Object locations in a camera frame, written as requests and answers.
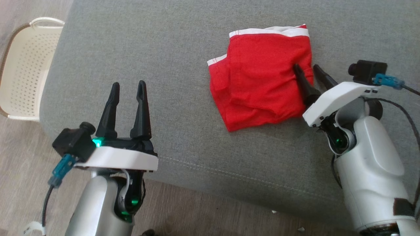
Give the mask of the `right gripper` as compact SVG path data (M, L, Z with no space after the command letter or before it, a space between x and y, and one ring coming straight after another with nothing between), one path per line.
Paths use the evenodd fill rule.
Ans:
M342 82L338 84L327 72L318 64L313 66L315 78L324 86L323 94L317 90L306 79L303 69L298 65L293 65L303 103L309 107L303 113L303 119L309 127L320 126L321 117L328 117L332 113L346 106L359 97L375 97L381 86L362 85L356 82Z

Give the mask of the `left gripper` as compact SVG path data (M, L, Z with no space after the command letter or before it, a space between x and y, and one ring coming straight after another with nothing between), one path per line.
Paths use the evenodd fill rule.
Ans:
M93 142L96 144L96 149L85 163L78 162L74 166L76 168L157 171L158 158L152 154L105 146L105 140L103 138L117 138L115 122L119 94L120 84L114 82L96 130L97 138L93 139ZM136 99L138 101L138 107L135 123L130 131L130 137L133 139L151 139L147 87L143 80L140 80L138 83Z

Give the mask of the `red shorts with white stripe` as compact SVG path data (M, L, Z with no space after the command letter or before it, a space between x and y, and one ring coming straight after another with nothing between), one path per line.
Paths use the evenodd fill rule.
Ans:
M303 115L295 64L314 84L306 24L232 31L226 54L207 64L210 91L229 132Z

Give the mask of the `grey sofa cushion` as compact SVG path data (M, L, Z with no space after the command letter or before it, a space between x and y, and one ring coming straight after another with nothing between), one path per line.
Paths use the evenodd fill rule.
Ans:
M302 24L312 61L337 82L373 60L420 90L420 0L74 0L40 123L51 140L97 126L119 82L116 130L129 136L144 80L159 157L148 178L352 229L324 134L302 118L229 133L209 90L207 61L230 32Z

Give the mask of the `cream perforated laundry basket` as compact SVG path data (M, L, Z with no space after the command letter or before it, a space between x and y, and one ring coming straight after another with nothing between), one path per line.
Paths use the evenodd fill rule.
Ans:
M65 22L35 18L11 35L0 60L0 115L40 120L40 104L51 62Z

